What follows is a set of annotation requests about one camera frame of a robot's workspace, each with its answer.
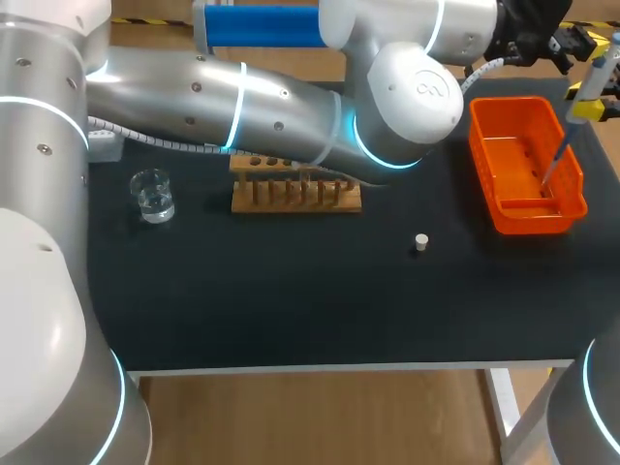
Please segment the glowing blue ring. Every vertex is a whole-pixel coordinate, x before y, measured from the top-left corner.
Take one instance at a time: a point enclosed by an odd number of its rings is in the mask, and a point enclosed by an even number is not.
[[[391,168],[393,170],[406,170],[407,168],[414,167],[415,165],[419,163],[419,160],[415,160],[413,163],[410,163],[409,165],[392,165],[391,163],[384,162],[381,158],[378,158],[375,155],[373,155],[373,153],[370,150],[368,150],[368,148],[366,148],[366,145],[364,145],[364,142],[361,141],[361,138],[359,137],[359,133],[357,132],[357,116],[353,118],[353,130],[356,135],[357,146],[373,162],[376,162],[383,167]]]
[[[248,66],[241,63],[241,73],[239,74],[239,90],[236,94],[236,106],[234,107],[234,118],[232,119],[231,132],[226,141],[224,148],[231,148],[236,137],[236,130],[239,127],[239,118],[241,117],[241,109],[243,108],[243,97],[245,97],[245,77],[248,74]]]
[[[442,28],[442,22],[444,22],[444,11],[446,10],[446,0],[438,0],[439,5],[437,8],[437,19],[435,19],[435,27],[433,28],[433,33],[430,35],[430,39],[428,41],[428,45],[424,49],[424,52],[428,54],[435,45],[437,41],[437,36],[439,36],[439,30]]]
[[[588,403],[588,407],[590,408],[590,413],[594,418],[594,422],[597,424],[605,439],[610,446],[616,451],[618,455],[620,455],[620,445],[613,438],[605,424],[603,423],[603,419],[599,415],[599,411],[594,405],[594,399],[592,398],[592,392],[590,391],[590,382],[588,381],[588,363],[590,361],[590,352],[592,351],[592,346],[594,345],[594,341],[590,343],[590,347],[588,347],[588,352],[585,353],[585,359],[583,360],[583,390],[585,391],[585,400]]]
[[[116,431],[118,431],[120,420],[123,417],[123,409],[125,408],[125,373],[123,373],[123,368],[120,366],[120,361],[118,361],[118,357],[113,351],[111,352],[112,356],[114,357],[114,361],[116,361],[118,376],[120,377],[120,402],[118,405],[118,412],[116,412],[116,418],[114,419],[112,429],[109,431],[108,438],[102,445],[101,450],[99,450],[99,452],[97,453],[97,455],[95,455],[95,458],[93,458],[89,465],[97,465],[101,461],[101,459],[104,458],[104,455],[108,451],[109,445],[112,443],[112,440],[116,435]]]
[[[71,116],[69,116],[67,113],[65,113],[62,109],[59,109],[53,105],[47,104],[46,102],[42,102],[40,100],[28,99],[27,97],[8,97],[8,96],[0,97],[0,104],[24,104],[24,105],[30,105],[32,107],[39,107],[40,109],[46,109],[47,111],[50,111],[60,116],[65,121],[67,121],[71,125],[71,127],[73,127],[77,131],[81,139],[84,141],[86,148],[88,148],[88,137],[81,130],[79,125],[76,123],[76,121]]]

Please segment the yellow-black tape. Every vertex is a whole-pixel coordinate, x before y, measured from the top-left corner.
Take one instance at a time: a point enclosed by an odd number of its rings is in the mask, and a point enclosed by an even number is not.
[[[608,29],[613,27],[620,27],[620,21],[563,21],[560,23],[560,27],[598,27],[600,29]]]
[[[151,26],[193,27],[191,23],[173,19],[149,19],[138,17],[113,17],[114,24],[149,24]]]
[[[113,17],[114,24],[150,24],[154,26],[176,26],[176,27],[193,27],[189,22],[177,21],[175,19],[151,19],[140,17]],[[560,23],[560,27],[597,27],[597,28],[620,28],[620,21],[564,21]]]
[[[581,87],[581,81],[569,87],[569,91],[566,93],[565,100],[574,100],[574,98],[577,96],[577,92],[579,91],[579,87]]]

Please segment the wooden test tube rack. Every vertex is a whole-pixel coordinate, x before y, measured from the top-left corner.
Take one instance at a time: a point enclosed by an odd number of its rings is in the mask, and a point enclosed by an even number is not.
[[[351,179],[312,180],[321,169],[296,166],[289,161],[263,156],[235,155],[230,170],[237,176],[232,193],[233,213],[358,213],[359,183]],[[284,180],[249,179],[271,173],[290,174]]]

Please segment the cable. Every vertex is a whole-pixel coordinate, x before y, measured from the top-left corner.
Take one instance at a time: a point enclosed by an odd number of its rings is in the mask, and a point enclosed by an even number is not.
[[[506,60],[504,58],[495,58],[494,60],[489,61],[488,63],[484,63],[480,66],[474,73],[465,79],[465,81],[461,84],[461,91],[463,94],[469,90],[469,88],[474,85],[478,79],[485,75],[491,70],[496,70],[497,68],[502,68],[505,64]]]
[[[167,148],[169,150],[177,150],[179,152],[209,153],[214,155],[252,155],[251,152],[235,150],[233,148],[218,147],[217,145],[196,145],[192,143],[172,142],[170,140],[152,138],[151,136],[147,136],[137,131],[132,131],[131,129],[124,128],[93,116],[88,116],[88,124],[91,128],[96,130],[110,131],[122,136],[123,138],[137,140],[138,142],[142,142],[147,145]]]

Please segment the metal screw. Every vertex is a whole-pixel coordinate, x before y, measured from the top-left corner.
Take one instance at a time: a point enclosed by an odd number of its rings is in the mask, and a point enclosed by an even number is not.
[[[53,152],[51,151],[51,147],[45,145],[44,143],[40,143],[37,145],[37,150],[39,150],[44,155],[51,155]]]

